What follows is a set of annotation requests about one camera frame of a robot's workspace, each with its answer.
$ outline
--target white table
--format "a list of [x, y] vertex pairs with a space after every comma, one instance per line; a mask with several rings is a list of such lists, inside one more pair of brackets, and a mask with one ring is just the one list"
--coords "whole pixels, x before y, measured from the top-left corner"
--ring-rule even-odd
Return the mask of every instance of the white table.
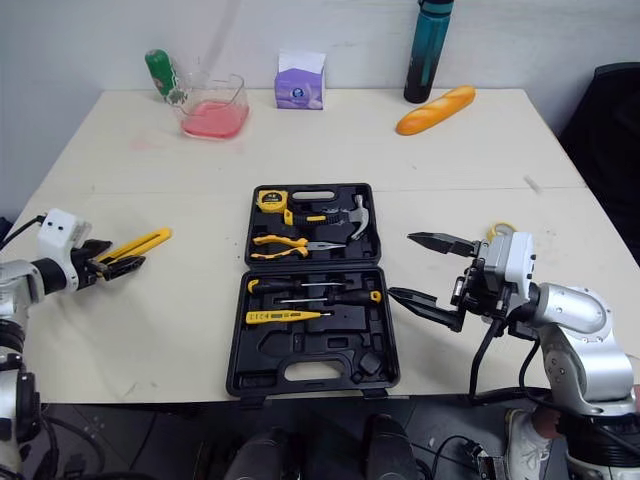
[[[411, 108], [396, 90], [329, 91], [323, 112], [276, 110], [271, 91], [249, 100], [241, 134], [210, 142], [182, 136], [151, 92], [105, 92], [33, 195], [18, 223], [57, 206], [116, 244], [174, 230], [135, 275], [32, 309], [26, 358], [44, 401], [230, 399], [251, 192], [270, 183], [370, 183], [388, 286], [435, 294], [442, 305], [468, 259], [427, 251], [406, 234], [478, 239], [492, 222], [510, 221], [535, 235], [535, 280], [598, 291], [622, 347], [640, 356], [640, 271], [523, 91], [479, 91], [467, 109], [413, 137], [393, 131]], [[35, 235], [3, 259], [32, 259]], [[486, 325], [470, 316], [454, 334], [395, 303], [392, 312], [402, 378], [390, 393], [466, 391]], [[480, 389], [514, 385], [529, 348], [496, 340]], [[530, 370], [530, 384], [546, 384], [539, 360]]]

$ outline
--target tape measure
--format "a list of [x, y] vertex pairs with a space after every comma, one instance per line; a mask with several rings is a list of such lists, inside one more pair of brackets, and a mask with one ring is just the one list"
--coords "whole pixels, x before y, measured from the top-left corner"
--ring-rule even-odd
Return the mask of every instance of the tape measure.
[[289, 192], [285, 190], [260, 190], [256, 205], [263, 213], [284, 213], [288, 200]]

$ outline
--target tissue box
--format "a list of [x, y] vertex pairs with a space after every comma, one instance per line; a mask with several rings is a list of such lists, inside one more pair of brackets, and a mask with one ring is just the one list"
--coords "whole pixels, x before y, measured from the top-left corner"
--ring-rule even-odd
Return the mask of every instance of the tissue box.
[[322, 110], [324, 53], [281, 51], [275, 92], [278, 108]]

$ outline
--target water bottle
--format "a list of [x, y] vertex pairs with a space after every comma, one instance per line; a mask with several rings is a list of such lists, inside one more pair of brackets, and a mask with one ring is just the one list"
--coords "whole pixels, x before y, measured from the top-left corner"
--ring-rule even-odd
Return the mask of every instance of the water bottle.
[[438, 68], [438, 60], [449, 27], [453, 0], [418, 0], [420, 15], [411, 48], [411, 61], [404, 98], [412, 103], [424, 103]]

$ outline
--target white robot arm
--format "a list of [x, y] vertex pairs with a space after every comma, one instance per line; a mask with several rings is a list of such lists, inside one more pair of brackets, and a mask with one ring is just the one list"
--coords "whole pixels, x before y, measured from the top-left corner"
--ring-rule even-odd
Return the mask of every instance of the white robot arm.
[[[456, 280], [451, 303], [404, 288], [389, 294], [417, 315], [459, 332], [466, 312], [480, 315], [491, 327], [472, 366], [470, 399], [475, 397], [477, 371], [491, 338], [505, 331], [535, 342], [520, 372], [521, 393], [562, 412], [559, 425], [567, 438], [571, 478], [640, 479], [640, 417], [636, 412], [631, 364], [616, 343], [613, 314], [597, 294], [586, 288], [532, 282], [536, 256], [529, 233], [470, 242], [439, 233], [409, 238], [440, 253], [472, 257], [465, 275]], [[533, 397], [524, 374], [538, 345], [553, 402]]]
[[83, 242], [91, 225], [75, 215], [52, 209], [39, 220], [38, 259], [0, 262], [0, 478], [22, 478], [19, 445], [33, 439], [42, 423], [35, 376], [23, 358], [29, 307], [46, 295], [86, 288], [99, 277], [111, 280], [144, 262], [140, 256], [96, 262], [111, 242]]

